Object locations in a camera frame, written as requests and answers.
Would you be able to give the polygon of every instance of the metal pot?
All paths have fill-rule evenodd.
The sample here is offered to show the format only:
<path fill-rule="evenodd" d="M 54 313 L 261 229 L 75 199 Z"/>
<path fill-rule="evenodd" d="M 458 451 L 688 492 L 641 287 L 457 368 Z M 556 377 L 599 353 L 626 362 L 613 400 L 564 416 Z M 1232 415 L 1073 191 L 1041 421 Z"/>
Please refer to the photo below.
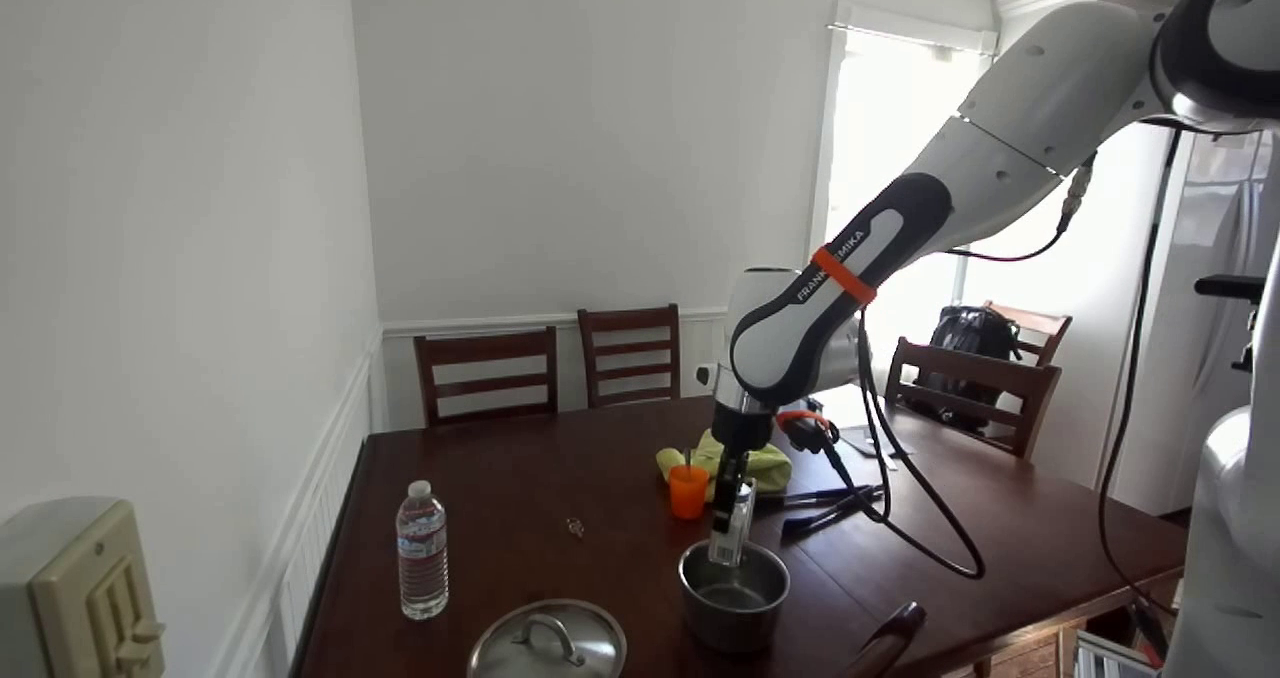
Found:
<path fill-rule="evenodd" d="M 750 652 L 769 645 L 791 574 L 782 560 L 754 542 L 742 546 L 736 568 L 712 563 L 708 541 L 680 556 L 685 622 L 703 643 L 722 652 Z"/>
<path fill-rule="evenodd" d="M 617 678 L 627 658 L 622 627 L 603 608 L 559 599 L 503 615 L 480 636 L 474 678 Z"/>

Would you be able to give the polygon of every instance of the black backpack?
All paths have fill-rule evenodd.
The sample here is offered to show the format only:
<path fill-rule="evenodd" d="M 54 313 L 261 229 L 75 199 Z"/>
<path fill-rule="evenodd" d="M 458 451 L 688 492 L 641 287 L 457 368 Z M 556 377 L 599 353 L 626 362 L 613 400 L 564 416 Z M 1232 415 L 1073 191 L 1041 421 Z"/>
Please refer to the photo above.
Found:
<path fill-rule="evenodd" d="M 1018 330 L 1018 322 L 996 313 L 995 310 L 973 304 L 948 304 L 938 313 L 938 327 L 934 327 L 929 345 L 987 356 L 987 358 L 1010 359 L 1011 356 L 1020 359 Z M 997 388 L 980 386 L 977 382 L 963 381 L 963 379 L 942 374 L 927 374 L 923 379 L 916 377 L 915 385 L 965 397 L 987 406 L 996 406 L 1001 394 Z M 916 413 L 928 414 L 928 417 L 941 420 L 941 422 L 956 429 L 964 429 L 964 431 L 982 432 L 982 429 L 987 426 L 987 418 L 973 418 L 969 414 L 955 413 L 950 408 L 938 408 L 938 406 L 923 400 L 906 400 L 906 404 Z"/>

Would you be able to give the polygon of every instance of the yellow cloth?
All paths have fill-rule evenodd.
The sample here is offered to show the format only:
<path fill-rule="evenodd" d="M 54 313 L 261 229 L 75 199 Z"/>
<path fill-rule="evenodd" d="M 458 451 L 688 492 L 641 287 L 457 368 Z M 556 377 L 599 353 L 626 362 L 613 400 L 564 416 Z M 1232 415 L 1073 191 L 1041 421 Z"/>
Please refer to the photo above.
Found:
<path fill-rule="evenodd" d="M 698 441 L 696 449 L 690 455 L 690 461 L 699 468 L 707 469 L 712 475 L 707 486 L 707 500 L 712 500 L 716 494 L 716 471 L 719 468 L 721 455 L 724 446 L 712 436 L 710 431 L 703 431 L 703 440 Z M 658 469 L 663 481 L 671 475 L 671 469 L 677 464 L 685 464 L 685 454 L 664 446 L 658 450 Z M 791 459 L 777 446 L 767 445 L 763 450 L 753 450 L 746 454 L 746 476 L 755 478 L 755 490 L 762 494 L 781 494 L 787 490 L 787 481 L 791 480 Z"/>

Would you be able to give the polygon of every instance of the refrigerator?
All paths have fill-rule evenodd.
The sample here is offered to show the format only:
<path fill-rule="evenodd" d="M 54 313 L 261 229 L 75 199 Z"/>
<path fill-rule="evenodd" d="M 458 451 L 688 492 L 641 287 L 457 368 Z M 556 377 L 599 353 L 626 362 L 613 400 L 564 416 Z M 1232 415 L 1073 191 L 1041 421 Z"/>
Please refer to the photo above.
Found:
<path fill-rule="evenodd" d="M 1249 342 L 1252 304 L 1197 296 L 1193 285 L 1216 272 L 1267 272 L 1280 232 L 1280 191 L 1267 180 L 1275 157 L 1270 132 L 1181 134 L 1167 162 L 1133 413 L 1111 490 L 1147 513 L 1192 505 L 1204 438 L 1249 403 L 1249 374 L 1231 363 Z"/>

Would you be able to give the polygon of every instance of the pot lid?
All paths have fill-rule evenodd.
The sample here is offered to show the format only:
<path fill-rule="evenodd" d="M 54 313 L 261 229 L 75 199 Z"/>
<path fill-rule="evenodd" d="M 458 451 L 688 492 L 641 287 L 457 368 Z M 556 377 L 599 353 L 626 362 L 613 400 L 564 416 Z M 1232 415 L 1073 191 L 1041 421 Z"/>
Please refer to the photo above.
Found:
<path fill-rule="evenodd" d="M 471 678 L 617 678 L 627 658 L 622 627 L 604 609 L 557 599 L 503 615 L 480 636 Z"/>

